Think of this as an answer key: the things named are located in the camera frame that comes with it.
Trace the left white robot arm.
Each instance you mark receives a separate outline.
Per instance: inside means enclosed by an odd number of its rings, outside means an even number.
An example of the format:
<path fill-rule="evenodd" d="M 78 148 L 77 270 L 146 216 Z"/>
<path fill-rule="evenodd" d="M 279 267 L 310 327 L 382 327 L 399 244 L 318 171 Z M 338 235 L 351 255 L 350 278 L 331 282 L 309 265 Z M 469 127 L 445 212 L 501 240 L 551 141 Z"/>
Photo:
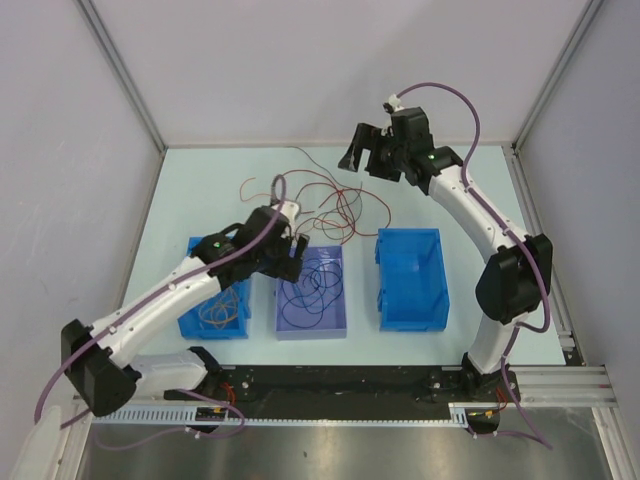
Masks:
<path fill-rule="evenodd" d="M 295 234 L 299 203 L 261 206 L 243 223 L 204 236 L 150 292 L 90 325 L 73 320 L 61 331 L 61 368 L 96 417 L 112 414 L 136 394 L 189 390 L 214 397 L 220 366 L 201 347 L 148 356 L 141 349 L 167 324 L 259 273 L 297 281 L 305 235 Z"/>

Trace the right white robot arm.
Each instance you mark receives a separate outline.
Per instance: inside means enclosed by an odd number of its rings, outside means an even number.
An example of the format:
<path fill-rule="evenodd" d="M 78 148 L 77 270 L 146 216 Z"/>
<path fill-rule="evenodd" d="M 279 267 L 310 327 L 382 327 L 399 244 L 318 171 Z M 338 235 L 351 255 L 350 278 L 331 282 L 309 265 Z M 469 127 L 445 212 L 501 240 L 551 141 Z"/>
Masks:
<path fill-rule="evenodd" d="M 482 319 L 462 359 L 461 388 L 484 401 L 507 378 L 508 358 L 522 329 L 546 332 L 553 245 L 544 234 L 515 225 L 487 200 L 468 174 L 468 164 L 449 146 L 435 145 L 420 107 L 388 109 L 388 124 L 357 125 L 341 170 L 359 168 L 376 178 L 405 179 L 443 207 L 471 239 L 485 263 L 475 288 Z"/>

